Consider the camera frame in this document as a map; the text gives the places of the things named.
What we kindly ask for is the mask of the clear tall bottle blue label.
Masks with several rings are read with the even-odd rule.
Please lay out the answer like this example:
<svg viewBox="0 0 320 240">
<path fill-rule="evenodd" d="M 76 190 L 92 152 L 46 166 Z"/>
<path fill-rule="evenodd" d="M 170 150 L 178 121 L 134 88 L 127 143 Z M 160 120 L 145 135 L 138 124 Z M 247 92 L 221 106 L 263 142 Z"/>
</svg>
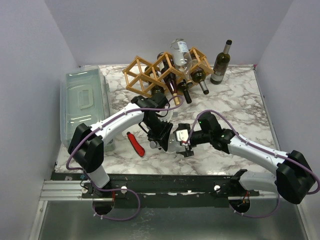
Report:
<svg viewBox="0 0 320 240">
<path fill-rule="evenodd" d="M 184 74 L 186 87 L 193 86 L 191 77 L 191 68 L 193 65 L 191 54 L 184 39 L 175 39 L 170 45 L 170 51 L 173 57 L 175 68 Z"/>
</svg>

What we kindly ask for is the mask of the clear squat glass bottle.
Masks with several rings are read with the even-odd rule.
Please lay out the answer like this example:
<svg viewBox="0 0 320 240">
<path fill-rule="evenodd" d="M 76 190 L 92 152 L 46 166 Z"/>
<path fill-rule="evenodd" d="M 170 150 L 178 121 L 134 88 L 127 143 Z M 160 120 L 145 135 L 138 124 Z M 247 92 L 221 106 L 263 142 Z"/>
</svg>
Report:
<svg viewBox="0 0 320 240">
<path fill-rule="evenodd" d="M 167 150 L 164 150 L 164 148 L 155 140 L 150 140 L 149 146 L 151 149 L 163 150 L 168 154 L 178 154 L 186 150 L 185 147 L 183 145 L 180 145 L 180 143 L 177 141 L 176 135 L 173 130 L 171 130 L 168 139 L 164 143 L 167 146 Z"/>
</svg>

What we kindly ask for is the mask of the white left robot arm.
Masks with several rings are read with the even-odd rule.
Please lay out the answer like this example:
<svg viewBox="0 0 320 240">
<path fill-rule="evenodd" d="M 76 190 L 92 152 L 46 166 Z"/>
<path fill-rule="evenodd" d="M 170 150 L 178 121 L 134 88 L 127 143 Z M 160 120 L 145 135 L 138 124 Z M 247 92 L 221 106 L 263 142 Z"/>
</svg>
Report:
<svg viewBox="0 0 320 240">
<path fill-rule="evenodd" d="M 102 167 L 104 145 L 129 127 L 144 123 L 148 128 L 147 138 L 156 142 L 164 151 L 168 150 L 173 124 L 160 119 L 157 112 L 169 103 L 163 93 L 150 98 L 135 96 L 128 105 L 109 118 L 91 126 L 79 124 L 72 136 L 68 153 L 94 183 L 93 191 L 101 198 L 111 191 L 110 177 Z"/>
</svg>

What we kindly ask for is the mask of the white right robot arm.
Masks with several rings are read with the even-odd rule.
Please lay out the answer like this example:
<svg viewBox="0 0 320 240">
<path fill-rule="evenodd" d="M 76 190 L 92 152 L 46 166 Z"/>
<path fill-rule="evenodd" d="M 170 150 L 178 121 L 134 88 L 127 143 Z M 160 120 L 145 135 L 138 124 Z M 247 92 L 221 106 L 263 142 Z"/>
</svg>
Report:
<svg viewBox="0 0 320 240">
<path fill-rule="evenodd" d="M 275 150 L 238 134 L 233 127 L 222 128 L 211 110 L 201 112 L 194 125 L 182 124 L 174 132 L 176 141 L 191 150 L 200 144 L 209 143 L 218 151 L 249 160 L 267 171 L 238 171 L 230 183 L 230 191 L 241 196 L 247 191 L 265 191 L 279 194 L 292 204 L 300 204 L 306 195 L 319 192 L 320 179 L 312 172 L 304 155 L 296 150 L 290 153 Z"/>
</svg>

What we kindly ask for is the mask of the green wine bottle brown label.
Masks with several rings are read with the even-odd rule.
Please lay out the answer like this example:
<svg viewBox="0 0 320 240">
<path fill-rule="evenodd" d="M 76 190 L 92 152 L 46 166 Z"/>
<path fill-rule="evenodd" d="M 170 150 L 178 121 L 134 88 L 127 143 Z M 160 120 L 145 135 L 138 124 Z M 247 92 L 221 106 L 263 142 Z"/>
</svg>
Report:
<svg viewBox="0 0 320 240">
<path fill-rule="evenodd" d="M 231 60 L 231 57 L 229 55 L 231 45 L 232 40 L 228 39 L 225 43 L 223 51 L 220 52 L 216 57 L 213 66 L 213 73 L 210 76 L 210 82 L 214 85 L 219 85 L 223 81 L 227 67 Z"/>
</svg>

